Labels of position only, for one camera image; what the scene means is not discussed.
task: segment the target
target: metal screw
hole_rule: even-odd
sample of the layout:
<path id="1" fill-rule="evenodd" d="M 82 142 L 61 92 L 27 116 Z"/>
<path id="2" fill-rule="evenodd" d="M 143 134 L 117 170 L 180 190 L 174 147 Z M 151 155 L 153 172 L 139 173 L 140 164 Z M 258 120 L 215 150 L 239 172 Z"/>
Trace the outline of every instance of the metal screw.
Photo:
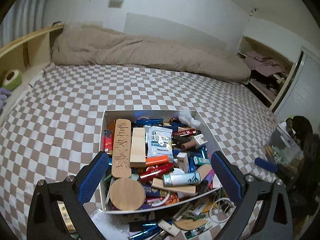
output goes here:
<path id="1" fill-rule="evenodd" d="M 254 180 L 254 177 L 252 175 L 245 176 L 245 180 L 248 182 L 252 182 Z"/>
<path id="2" fill-rule="evenodd" d="M 37 184 L 38 184 L 39 186 L 42 186 L 42 185 L 44 184 L 44 179 L 39 180 L 39 181 L 37 182 Z"/>
<path id="3" fill-rule="evenodd" d="M 75 176 L 74 175 L 69 175 L 69 176 L 66 177 L 66 181 L 67 182 L 72 182 L 74 180 L 75 180 Z"/>
<path id="4" fill-rule="evenodd" d="M 283 181 L 281 179 L 276 179 L 276 184 L 278 184 L 279 186 L 281 186 L 283 184 Z"/>

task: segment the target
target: green roll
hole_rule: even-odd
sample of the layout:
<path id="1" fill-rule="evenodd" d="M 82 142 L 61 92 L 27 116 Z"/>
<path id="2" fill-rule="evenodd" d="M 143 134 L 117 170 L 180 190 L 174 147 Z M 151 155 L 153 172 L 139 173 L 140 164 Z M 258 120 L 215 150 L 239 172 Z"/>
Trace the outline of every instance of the green roll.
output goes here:
<path id="1" fill-rule="evenodd" d="M 7 90 L 13 91 L 21 83 L 22 83 L 22 74 L 20 70 L 13 69 L 13 70 L 9 70 L 5 74 L 2 87 L 6 88 Z"/>

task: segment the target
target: cable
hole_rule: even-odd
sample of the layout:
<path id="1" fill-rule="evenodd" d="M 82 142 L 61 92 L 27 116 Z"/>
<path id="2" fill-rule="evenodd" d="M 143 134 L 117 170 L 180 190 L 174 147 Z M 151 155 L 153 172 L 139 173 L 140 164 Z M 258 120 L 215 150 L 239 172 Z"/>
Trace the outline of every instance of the cable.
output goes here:
<path id="1" fill-rule="evenodd" d="M 230 199 L 228 199 L 228 198 L 226 198 L 226 197 L 219 198 L 216 202 L 214 202 L 214 203 L 211 205 L 211 207 L 210 207 L 209 217 L 210 217 L 210 219 L 212 220 L 212 222 L 218 223 L 218 224 L 223 223 L 223 222 L 226 222 L 226 221 L 229 219 L 229 217 L 231 216 L 231 214 L 230 214 L 230 216 L 228 216 L 226 219 L 224 219 L 224 220 L 222 220 L 222 221 L 217 221 L 217 220 L 214 220 L 214 219 L 213 219 L 212 208 L 214 207 L 215 204 L 217 204 L 217 203 L 218 203 L 219 201 L 221 201 L 221 200 L 229 201 L 229 202 L 232 204 L 232 209 L 234 208 L 234 203 L 233 203 Z"/>
<path id="2" fill-rule="evenodd" d="M 159 206 L 163 205 L 169 199 L 169 197 L 170 197 L 170 190 L 168 190 L 167 195 L 165 196 L 165 198 L 162 201 L 160 201 L 159 203 L 152 204 L 151 207 L 159 207 Z"/>

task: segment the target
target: orange tube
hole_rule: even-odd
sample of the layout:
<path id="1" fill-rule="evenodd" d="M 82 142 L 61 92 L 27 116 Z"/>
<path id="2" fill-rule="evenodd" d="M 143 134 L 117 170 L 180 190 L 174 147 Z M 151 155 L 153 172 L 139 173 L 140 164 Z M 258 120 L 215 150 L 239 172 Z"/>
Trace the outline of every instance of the orange tube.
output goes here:
<path id="1" fill-rule="evenodd" d="M 169 157 L 167 155 L 146 158 L 146 167 L 159 165 L 162 163 L 168 163 L 168 162 L 169 162 Z"/>

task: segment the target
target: checkered bedsheet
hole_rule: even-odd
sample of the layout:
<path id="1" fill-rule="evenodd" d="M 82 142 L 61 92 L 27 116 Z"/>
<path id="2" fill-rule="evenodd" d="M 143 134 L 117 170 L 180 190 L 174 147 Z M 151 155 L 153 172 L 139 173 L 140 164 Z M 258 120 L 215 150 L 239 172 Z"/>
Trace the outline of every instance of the checkered bedsheet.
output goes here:
<path id="1" fill-rule="evenodd" d="M 267 181 L 274 175 L 254 164 L 276 127 L 274 115 L 243 85 L 197 74 L 143 67 L 59 66 L 18 103 L 0 131 L 0 212 L 26 239 L 29 205 L 38 180 L 77 174 L 99 151 L 104 110 L 198 111 L 228 160 Z M 100 205 L 97 189 L 85 204 Z M 256 206 L 248 230 L 259 213 Z M 214 236 L 222 228 L 214 225 Z"/>

